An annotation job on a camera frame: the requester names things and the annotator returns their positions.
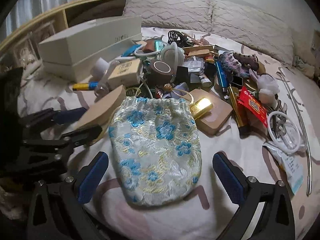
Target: metal rod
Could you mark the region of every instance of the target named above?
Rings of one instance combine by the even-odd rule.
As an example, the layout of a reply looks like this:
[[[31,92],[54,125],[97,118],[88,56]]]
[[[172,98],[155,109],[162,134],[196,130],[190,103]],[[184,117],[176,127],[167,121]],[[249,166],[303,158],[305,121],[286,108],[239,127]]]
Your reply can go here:
[[[302,133],[303,133],[303,136],[306,138],[306,141],[307,141],[307,150],[306,150],[306,155],[307,155],[307,162],[308,162],[308,182],[307,182],[307,196],[309,196],[311,194],[311,189],[312,189],[312,166],[311,166],[311,154],[310,154],[310,145],[309,145],[309,140],[308,140],[308,135],[307,135],[307,131],[306,131],[306,127],[304,125],[304,122],[303,122],[303,119],[302,119],[302,116],[301,116],[301,113],[300,113],[300,110],[298,108],[298,105],[297,105],[297,102],[296,100],[294,99],[293,97],[293,94],[287,84],[287,82],[285,81],[284,77],[285,75],[283,74],[283,72],[281,71],[281,69],[279,69],[281,75],[281,80],[282,82],[284,83],[288,93],[290,94],[291,96],[291,101],[292,101],[292,104],[293,104],[293,107],[294,107],[294,110],[298,116],[298,119],[299,119],[299,124],[300,124],[300,127],[302,128]]]

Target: red packet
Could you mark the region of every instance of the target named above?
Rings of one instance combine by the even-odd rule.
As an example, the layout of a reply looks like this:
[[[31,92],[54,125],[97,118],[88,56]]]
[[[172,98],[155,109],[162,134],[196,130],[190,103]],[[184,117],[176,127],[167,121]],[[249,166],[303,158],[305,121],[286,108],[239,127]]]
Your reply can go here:
[[[256,117],[258,117],[265,127],[268,127],[267,111],[263,105],[248,92],[246,87],[242,87],[238,103],[249,109]]]

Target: brown tape roll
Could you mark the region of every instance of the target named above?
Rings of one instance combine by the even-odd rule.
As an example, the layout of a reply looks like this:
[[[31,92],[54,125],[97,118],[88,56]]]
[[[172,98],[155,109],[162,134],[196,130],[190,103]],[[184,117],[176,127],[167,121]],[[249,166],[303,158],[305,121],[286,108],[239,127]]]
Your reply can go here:
[[[170,83],[173,75],[173,69],[161,60],[152,60],[149,71],[148,84],[151,86]]]

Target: bed sheet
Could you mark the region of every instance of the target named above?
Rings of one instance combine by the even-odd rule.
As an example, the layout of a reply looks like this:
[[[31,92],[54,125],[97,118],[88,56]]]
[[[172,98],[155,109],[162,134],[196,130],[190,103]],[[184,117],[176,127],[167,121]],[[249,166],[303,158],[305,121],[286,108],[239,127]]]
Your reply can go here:
[[[162,37],[167,41],[170,29],[155,27],[142,28],[142,34],[147,37]],[[197,31],[186,31],[189,35],[199,39],[204,37],[211,44],[241,52],[255,53],[265,65],[267,73],[274,77],[281,68],[288,71],[275,59],[255,52],[235,41]],[[307,197],[307,160],[299,156],[303,164],[304,181],[295,196],[292,196],[292,207],[295,219],[296,239],[300,240],[307,233],[318,213],[320,212],[320,146],[315,136],[312,122],[304,108],[303,101],[291,87],[295,100],[299,104],[303,116],[310,148],[312,153],[313,192]],[[284,84],[278,80],[279,98],[288,105],[288,115],[294,122],[298,118],[294,112],[291,100],[287,95]],[[18,111],[21,116],[31,114],[42,109],[53,107],[57,110],[88,108],[94,104],[93,91],[72,91],[68,81],[44,73],[40,69],[31,80],[21,89],[18,98]],[[202,152],[202,172],[194,190],[180,201],[158,208],[144,208],[128,204],[124,198],[121,182],[114,170],[114,159],[108,133],[90,148],[77,147],[71,155],[69,170],[79,170],[87,165],[99,151],[104,151],[110,158],[107,172],[103,176],[92,200],[85,205],[86,209],[100,222],[109,228],[131,239],[215,239],[228,224],[238,206],[234,205],[225,192],[220,180],[212,168],[212,157],[218,151],[226,153],[229,160],[238,166],[246,176],[255,176],[260,182],[274,184],[277,180],[287,181],[285,174],[279,170],[268,150],[262,144],[268,139],[266,128],[254,116],[250,116],[253,132],[246,139],[239,138],[235,120],[230,117],[220,131],[213,137],[208,137],[199,131]],[[43,132],[43,138],[58,138],[63,132],[73,130],[75,124],[69,127],[56,126]],[[263,203],[260,203],[252,222],[245,233],[244,239],[252,234],[259,219]]]

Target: floral brocade pouch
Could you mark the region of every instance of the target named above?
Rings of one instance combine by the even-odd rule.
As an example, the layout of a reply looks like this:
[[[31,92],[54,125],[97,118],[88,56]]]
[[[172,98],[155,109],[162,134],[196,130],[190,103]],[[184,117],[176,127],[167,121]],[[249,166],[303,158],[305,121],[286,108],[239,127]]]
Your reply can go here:
[[[201,174],[201,150],[184,99],[127,97],[109,126],[128,201],[157,206],[186,196]]]

